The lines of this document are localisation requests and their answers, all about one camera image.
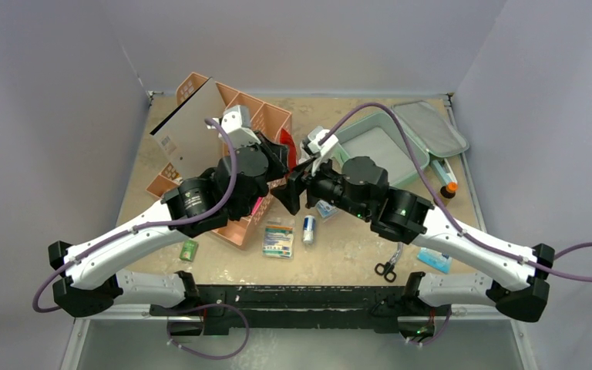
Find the blue white bandage roll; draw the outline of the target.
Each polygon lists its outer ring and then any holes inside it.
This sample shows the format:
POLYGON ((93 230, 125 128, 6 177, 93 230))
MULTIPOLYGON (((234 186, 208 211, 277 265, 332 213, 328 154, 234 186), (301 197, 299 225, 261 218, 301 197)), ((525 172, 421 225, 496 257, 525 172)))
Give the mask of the blue white bandage roll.
POLYGON ((303 220, 302 242, 306 245, 312 245, 315 241, 315 217, 307 215, 303 220))

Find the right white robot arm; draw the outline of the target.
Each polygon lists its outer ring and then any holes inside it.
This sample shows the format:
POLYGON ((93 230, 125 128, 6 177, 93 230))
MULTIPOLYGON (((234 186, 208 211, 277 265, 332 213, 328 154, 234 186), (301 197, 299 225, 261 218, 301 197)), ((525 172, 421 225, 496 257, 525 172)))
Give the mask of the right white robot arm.
POLYGON ((553 248, 524 247, 500 240, 448 217, 439 206, 392 187, 387 170, 367 156, 352 158, 336 172, 330 163, 313 169, 313 160, 294 168, 284 184, 271 190, 290 214, 323 200, 368 222, 387 241, 438 251, 475 268, 473 274, 440 276, 415 272, 402 292, 404 308, 419 314, 428 307, 480 304, 528 323, 540 320, 550 293, 547 273, 535 267, 553 263, 553 248))

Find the alcohol wipes bag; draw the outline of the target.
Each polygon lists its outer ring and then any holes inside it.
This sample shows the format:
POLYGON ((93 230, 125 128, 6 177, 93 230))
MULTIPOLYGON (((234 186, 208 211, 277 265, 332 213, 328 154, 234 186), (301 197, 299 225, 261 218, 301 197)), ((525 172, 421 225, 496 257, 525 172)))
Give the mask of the alcohol wipes bag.
POLYGON ((323 200, 319 200, 315 204, 315 209, 320 214, 320 217, 323 221, 329 220, 338 213, 337 207, 332 206, 323 200))

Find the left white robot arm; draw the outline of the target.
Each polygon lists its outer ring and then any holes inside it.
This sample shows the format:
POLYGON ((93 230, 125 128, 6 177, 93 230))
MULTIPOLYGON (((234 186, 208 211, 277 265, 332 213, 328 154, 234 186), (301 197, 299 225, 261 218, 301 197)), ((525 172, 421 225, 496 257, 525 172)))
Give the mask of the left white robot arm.
POLYGON ((294 147, 255 131, 255 142, 236 146, 216 167, 183 180, 138 217, 91 241, 49 246, 56 307, 75 318, 115 304, 154 304, 190 315, 199 304, 191 274, 143 274, 127 266, 159 249, 226 227, 251 215, 270 183, 293 167, 294 147))

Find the red first aid pouch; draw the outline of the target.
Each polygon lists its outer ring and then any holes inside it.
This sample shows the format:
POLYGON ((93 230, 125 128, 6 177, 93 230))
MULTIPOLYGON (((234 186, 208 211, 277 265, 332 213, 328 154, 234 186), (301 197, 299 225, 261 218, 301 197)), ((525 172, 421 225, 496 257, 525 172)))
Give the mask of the red first aid pouch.
POLYGON ((284 128, 281 129, 279 135, 280 144, 288 148, 288 167, 293 170, 297 166, 297 150, 293 140, 293 136, 284 128))

